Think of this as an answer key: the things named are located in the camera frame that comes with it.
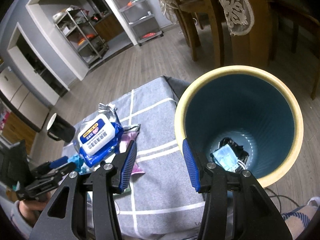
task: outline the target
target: metal screw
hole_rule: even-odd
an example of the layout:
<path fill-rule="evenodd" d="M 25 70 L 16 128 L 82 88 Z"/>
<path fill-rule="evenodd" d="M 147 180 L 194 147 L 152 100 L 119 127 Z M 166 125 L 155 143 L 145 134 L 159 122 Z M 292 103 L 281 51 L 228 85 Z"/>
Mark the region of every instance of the metal screw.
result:
<path fill-rule="evenodd" d="M 111 163 L 106 163 L 105 165 L 103 165 L 103 168 L 105 169 L 105 170 L 111 170 L 112 169 L 112 164 Z"/>
<path fill-rule="evenodd" d="M 76 171 L 72 171 L 69 173 L 69 177 L 72 179 L 75 178 L 77 175 L 78 175 L 78 173 Z"/>
<path fill-rule="evenodd" d="M 214 169 L 215 167 L 217 167 L 217 165 L 215 163 L 207 163 L 207 167 L 209 169 Z"/>
<path fill-rule="evenodd" d="M 250 177 L 251 172 L 248 171 L 248 170 L 243 170 L 243 171 L 242 171 L 242 175 L 245 176 L 245 177 Z"/>

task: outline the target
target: trash can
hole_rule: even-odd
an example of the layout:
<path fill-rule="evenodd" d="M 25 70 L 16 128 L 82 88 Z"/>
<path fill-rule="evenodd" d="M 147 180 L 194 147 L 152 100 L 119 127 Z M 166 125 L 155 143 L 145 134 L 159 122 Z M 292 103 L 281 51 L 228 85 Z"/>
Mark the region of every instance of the trash can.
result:
<path fill-rule="evenodd" d="M 303 139 L 300 107 L 287 86 L 272 74 L 249 66 L 227 66 L 195 80 L 175 114 L 176 139 L 185 138 L 206 155 L 224 137 L 249 153 L 246 167 L 262 187 L 279 180 L 297 159 Z"/>

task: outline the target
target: blue face mask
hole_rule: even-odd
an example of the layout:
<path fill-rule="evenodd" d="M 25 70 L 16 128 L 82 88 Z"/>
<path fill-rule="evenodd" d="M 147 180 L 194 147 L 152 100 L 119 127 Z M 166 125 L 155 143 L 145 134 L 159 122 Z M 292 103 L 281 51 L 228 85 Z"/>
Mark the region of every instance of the blue face mask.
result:
<path fill-rule="evenodd" d="M 228 144 L 211 153 L 211 155 L 213 155 L 215 163 L 226 171 L 232 171 L 239 167 L 238 158 Z"/>

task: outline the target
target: mug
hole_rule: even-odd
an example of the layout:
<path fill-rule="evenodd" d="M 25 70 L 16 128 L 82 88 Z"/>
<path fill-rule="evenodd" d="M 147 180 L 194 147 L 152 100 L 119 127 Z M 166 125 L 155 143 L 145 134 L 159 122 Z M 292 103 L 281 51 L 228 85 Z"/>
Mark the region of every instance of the mug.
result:
<path fill-rule="evenodd" d="M 72 141 L 75 133 L 76 128 L 57 115 L 57 113 L 53 114 L 47 125 L 47 135 L 55 141 L 63 140 L 69 143 Z"/>

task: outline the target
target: gray wood floor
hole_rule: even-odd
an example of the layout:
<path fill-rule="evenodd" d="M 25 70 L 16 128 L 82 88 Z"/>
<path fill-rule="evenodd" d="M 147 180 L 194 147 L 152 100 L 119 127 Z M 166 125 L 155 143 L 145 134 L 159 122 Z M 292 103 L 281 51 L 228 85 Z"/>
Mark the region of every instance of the gray wood floor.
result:
<path fill-rule="evenodd" d="M 94 112 L 98 103 L 108 103 L 161 75 L 192 82 L 214 69 L 210 27 L 198 30 L 202 46 L 198 49 L 197 62 L 192 61 L 190 49 L 179 31 L 180 28 L 172 29 L 164 33 L 164 37 L 142 47 L 132 47 L 106 62 L 82 82 L 74 84 L 71 91 L 59 99 L 52 113 L 57 112 L 76 124 Z M 225 65 L 232 65 L 228 30 L 225 28 L 224 32 Z M 270 188 L 304 205 L 310 197 L 320 195 L 320 91 L 314 101 L 309 96 L 318 60 L 302 42 L 298 44 L 297 53 L 292 54 L 290 36 L 283 32 L 279 32 L 279 36 L 276 60 L 265 70 L 281 79 L 297 98 L 304 118 L 304 139 L 293 167 Z M 39 164 L 55 160 L 61 157 L 62 146 L 62 142 L 55 142 L 41 132 L 32 158 Z M 281 202 L 282 212 L 295 208 L 289 200 L 282 198 Z"/>

